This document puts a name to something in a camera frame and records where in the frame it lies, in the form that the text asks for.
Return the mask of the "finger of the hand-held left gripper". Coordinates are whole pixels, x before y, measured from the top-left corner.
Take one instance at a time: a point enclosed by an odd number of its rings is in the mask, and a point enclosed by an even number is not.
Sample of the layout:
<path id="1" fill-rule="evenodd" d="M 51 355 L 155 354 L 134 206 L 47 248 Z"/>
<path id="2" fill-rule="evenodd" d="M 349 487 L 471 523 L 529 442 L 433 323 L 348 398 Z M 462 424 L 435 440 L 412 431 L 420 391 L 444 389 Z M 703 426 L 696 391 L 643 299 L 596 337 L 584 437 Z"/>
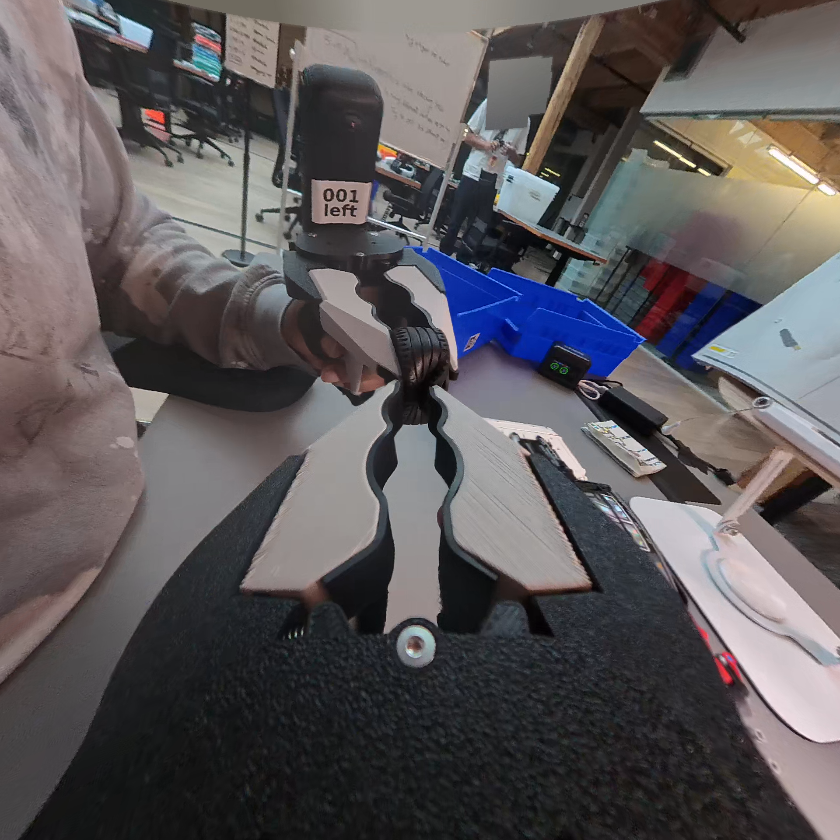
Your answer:
<path id="1" fill-rule="evenodd" d="M 358 277 L 334 268 L 310 269 L 308 277 L 320 297 L 321 325 L 344 349 L 346 377 L 364 377 L 382 369 L 402 377 L 390 329 L 375 315 L 373 305 L 360 297 Z"/>
<path id="2" fill-rule="evenodd" d="M 449 349 L 449 369 L 459 372 L 458 345 L 443 279 L 435 265 L 397 265 L 384 277 L 408 292 L 411 302 L 426 317 L 428 325 L 440 329 Z"/>

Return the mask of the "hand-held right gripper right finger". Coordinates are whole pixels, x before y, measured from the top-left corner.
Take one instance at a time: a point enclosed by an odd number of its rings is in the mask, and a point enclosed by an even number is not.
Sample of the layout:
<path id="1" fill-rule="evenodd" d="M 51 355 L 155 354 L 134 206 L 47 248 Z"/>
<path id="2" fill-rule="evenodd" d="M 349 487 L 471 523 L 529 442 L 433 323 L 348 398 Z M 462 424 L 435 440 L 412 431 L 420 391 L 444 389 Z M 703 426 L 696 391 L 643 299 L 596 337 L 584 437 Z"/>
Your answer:
<path id="1" fill-rule="evenodd" d="M 435 468 L 455 550 L 514 595 L 589 592 L 592 581 L 519 442 L 446 390 L 429 391 Z"/>

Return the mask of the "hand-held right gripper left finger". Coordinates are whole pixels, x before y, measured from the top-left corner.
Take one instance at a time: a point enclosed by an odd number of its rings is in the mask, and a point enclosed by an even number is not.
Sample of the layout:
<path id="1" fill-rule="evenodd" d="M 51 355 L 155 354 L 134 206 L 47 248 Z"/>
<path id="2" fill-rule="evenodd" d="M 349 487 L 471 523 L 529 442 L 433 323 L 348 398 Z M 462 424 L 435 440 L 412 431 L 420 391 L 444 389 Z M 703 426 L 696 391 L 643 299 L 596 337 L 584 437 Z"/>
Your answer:
<path id="1" fill-rule="evenodd" d="M 367 476 L 368 457 L 389 427 L 394 381 L 306 451 L 240 590 L 292 599 L 332 599 L 327 577 L 369 548 L 382 504 Z"/>

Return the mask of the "black toy car tire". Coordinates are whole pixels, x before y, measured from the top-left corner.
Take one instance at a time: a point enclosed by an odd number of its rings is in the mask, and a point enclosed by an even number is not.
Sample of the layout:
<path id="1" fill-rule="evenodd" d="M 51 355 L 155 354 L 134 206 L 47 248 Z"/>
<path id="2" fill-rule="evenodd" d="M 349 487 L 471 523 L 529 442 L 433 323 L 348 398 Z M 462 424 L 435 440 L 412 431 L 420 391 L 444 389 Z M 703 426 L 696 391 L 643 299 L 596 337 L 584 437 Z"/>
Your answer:
<path id="1" fill-rule="evenodd" d="M 434 386 L 448 389 L 453 369 L 444 332 L 431 327 L 403 327 L 392 331 L 392 343 L 400 371 L 402 422 L 428 423 Z"/>

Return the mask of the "person's left forearm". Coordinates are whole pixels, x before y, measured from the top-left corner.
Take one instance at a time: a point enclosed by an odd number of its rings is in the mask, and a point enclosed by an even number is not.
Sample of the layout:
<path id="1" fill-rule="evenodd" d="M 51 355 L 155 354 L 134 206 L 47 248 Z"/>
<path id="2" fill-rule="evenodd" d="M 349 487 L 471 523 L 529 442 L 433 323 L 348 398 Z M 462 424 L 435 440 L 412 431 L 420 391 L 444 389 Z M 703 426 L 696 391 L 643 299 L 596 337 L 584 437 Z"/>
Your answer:
<path id="1" fill-rule="evenodd" d="M 215 257 L 132 187 L 91 194 L 82 208 L 105 330 L 227 369 L 307 368 L 282 333 L 291 298 L 281 273 Z"/>

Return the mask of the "person's left hand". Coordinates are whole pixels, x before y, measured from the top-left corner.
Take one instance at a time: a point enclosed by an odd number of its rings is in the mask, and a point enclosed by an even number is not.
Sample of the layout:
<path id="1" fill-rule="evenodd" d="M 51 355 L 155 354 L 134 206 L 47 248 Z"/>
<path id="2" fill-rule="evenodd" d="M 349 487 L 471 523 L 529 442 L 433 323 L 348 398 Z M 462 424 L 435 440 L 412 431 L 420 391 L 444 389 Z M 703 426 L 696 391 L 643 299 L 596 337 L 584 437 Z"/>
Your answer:
<path id="1" fill-rule="evenodd" d="M 323 382 L 348 391 L 346 349 L 322 331 L 320 318 L 310 312 L 314 312 L 312 303 L 292 300 L 281 321 L 283 339 Z"/>

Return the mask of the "blue plastic bin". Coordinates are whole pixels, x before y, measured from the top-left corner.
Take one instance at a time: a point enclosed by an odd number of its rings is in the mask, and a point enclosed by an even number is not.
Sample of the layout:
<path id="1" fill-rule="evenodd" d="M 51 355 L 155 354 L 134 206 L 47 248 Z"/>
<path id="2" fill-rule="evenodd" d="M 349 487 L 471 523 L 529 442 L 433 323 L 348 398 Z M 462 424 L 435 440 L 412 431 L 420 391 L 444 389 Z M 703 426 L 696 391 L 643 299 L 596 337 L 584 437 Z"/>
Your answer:
<path id="1" fill-rule="evenodd" d="M 607 377 L 646 339 L 585 298 L 493 268 L 489 278 L 515 292 L 500 310 L 497 342 L 509 355 L 535 365 L 561 343 L 587 355 L 590 372 Z"/>
<path id="2" fill-rule="evenodd" d="M 433 248 L 426 252 L 420 247 L 408 247 L 408 250 L 425 257 L 442 277 L 459 358 L 500 334 L 509 309 L 519 300 L 515 290 Z"/>

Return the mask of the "toy brick race car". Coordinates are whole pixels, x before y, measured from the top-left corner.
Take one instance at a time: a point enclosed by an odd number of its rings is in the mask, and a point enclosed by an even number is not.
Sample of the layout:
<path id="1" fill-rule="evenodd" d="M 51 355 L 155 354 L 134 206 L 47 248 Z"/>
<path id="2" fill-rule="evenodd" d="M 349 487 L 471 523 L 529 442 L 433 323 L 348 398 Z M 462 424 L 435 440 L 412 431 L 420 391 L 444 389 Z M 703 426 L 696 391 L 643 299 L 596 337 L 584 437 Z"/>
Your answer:
<path id="1" fill-rule="evenodd" d="M 627 654 L 645 673 L 665 674 L 687 686 L 717 672 L 718 693 L 741 698 L 747 682 L 735 657 L 713 649 L 708 631 L 688 610 L 688 597 L 668 567 L 650 529 L 628 502 L 608 485 L 580 479 L 571 462 L 543 434 L 500 431 L 519 448 L 549 509 L 570 534 L 593 589 L 566 595 L 537 595 L 534 606 L 552 635 L 573 645 L 606 652 L 610 660 Z"/>

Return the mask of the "whiteboard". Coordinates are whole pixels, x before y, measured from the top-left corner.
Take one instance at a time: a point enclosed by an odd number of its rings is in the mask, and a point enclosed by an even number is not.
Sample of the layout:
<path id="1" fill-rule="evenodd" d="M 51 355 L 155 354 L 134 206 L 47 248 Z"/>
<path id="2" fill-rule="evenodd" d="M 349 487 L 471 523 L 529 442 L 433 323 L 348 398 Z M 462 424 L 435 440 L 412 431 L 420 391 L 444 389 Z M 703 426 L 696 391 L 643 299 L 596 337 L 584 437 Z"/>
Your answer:
<path id="1" fill-rule="evenodd" d="M 339 67 L 301 82 L 301 137 L 312 175 L 370 181 L 378 143 L 446 171 L 488 39 L 463 33 L 386 34 L 308 27 L 300 68 Z"/>

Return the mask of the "paper chart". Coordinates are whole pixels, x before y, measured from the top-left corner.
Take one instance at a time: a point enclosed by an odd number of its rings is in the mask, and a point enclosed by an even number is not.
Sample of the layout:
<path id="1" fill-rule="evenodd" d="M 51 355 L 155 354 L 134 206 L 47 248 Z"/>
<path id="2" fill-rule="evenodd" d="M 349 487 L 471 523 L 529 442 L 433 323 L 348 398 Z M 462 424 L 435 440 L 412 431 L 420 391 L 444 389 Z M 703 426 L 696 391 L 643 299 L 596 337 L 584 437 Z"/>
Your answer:
<path id="1" fill-rule="evenodd" d="M 277 82 L 280 23 L 226 14 L 224 68 L 268 89 Z"/>

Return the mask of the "folded sticker sheet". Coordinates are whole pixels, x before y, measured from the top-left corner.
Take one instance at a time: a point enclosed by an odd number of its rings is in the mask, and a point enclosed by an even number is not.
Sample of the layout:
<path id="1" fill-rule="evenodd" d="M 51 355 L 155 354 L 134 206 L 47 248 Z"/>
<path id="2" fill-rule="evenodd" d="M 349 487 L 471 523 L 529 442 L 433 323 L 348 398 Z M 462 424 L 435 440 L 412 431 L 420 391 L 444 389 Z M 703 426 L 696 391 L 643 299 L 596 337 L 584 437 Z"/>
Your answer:
<path id="1" fill-rule="evenodd" d="M 613 420 L 586 423 L 581 431 L 633 478 L 654 476 L 667 467 Z"/>

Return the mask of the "wood-edged background table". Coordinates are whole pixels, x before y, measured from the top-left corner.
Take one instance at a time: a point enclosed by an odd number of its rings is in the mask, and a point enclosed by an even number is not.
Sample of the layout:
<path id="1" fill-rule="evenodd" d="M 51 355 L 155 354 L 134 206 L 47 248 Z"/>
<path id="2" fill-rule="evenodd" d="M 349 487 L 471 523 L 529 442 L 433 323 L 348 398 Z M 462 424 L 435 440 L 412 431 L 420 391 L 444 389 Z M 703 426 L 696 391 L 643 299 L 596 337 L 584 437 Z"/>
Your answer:
<path id="1" fill-rule="evenodd" d="M 602 254 L 596 253 L 590 248 L 577 244 L 552 229 L 543 227 L 539 224 L 526 222 L 516 215 L 502 211 L 499 208 L 495 208 L 495 212 L 506 224 L 519 228 L 528 235 L 541 240 L 544 244 L 550 245 L 551 248 L 559 254 L 559 257 L 555 260 L 555 264 L 545 281 L 545 285 L 547 287 L 557 287 L 558 281 L 562 277 L 567 265 L 572 260 L 584 261 L 596 266 L 604 266 L 608 261 L 608 258 Z"/>

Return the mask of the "white box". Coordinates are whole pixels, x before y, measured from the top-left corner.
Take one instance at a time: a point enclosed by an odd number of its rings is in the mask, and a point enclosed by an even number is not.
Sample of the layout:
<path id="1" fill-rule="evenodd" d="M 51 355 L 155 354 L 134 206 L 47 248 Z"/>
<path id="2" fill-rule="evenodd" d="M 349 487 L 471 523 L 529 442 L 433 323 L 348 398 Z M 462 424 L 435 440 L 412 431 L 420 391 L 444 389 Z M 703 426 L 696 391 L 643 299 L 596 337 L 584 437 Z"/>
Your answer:
<path id="1" fill-rule="evenodd" d="M 523 169 L 506 166 L 496 210 L 529 224 L 539 224 L 560 188 Z"/>

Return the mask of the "black device with green lights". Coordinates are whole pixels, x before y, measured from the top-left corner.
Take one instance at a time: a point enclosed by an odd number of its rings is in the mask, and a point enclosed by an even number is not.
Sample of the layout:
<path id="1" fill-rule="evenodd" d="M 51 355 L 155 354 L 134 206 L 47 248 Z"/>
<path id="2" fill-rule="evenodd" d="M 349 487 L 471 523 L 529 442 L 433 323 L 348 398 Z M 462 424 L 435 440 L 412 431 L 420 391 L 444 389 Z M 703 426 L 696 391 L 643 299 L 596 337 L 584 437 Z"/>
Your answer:
<path id="1" fill-rule="evenodd" d="M 544 379 L 570 391 L 578 389 L 592 367 L 591 357 L 571 346 L 554 342 L 537 366 L 537 373 Z"/>

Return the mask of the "white book stand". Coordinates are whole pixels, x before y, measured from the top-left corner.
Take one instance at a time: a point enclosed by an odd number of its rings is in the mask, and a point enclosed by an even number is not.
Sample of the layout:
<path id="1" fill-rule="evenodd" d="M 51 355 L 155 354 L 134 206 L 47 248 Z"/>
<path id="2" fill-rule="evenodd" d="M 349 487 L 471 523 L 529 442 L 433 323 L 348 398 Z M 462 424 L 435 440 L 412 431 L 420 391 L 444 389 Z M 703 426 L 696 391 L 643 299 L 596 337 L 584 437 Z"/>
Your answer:
<path id="1" fill-rule="evenodd" d="M 750 413 L 780 445 L 724 513 L 645 497 L 631 509 L 764 703 L 805 739 L 838 742 L 838 635 L 742 531 L 792 460 L 838 479 L 838 434 L 769 397 Z"/>

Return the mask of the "person's grey patterned sweatshirt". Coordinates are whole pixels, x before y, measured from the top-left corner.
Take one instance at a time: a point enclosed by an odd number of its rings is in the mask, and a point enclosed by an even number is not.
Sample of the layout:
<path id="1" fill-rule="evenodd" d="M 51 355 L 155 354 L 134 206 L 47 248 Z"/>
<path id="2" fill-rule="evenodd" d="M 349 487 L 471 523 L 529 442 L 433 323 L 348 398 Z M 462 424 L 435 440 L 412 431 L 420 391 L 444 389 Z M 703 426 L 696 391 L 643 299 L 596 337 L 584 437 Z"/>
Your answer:
<path id="1" fill-rule="evenodd" d="M 94 280 L 138 207 L 60 2 L 2 2 L 2 680 L 87 593 L 143 488 Z"/>

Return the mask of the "open instruction booklet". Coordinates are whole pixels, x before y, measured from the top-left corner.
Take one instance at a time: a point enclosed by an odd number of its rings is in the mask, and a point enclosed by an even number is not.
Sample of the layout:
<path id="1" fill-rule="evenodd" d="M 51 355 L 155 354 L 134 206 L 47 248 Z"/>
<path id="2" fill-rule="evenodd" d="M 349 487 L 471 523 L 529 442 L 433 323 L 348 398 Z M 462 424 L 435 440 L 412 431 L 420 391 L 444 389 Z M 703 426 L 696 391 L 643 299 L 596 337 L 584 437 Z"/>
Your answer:
<path id="1" fill-rule="evenodd" d="M 704 344 L 721 371 L 839 436 L 839 255 Z"/>

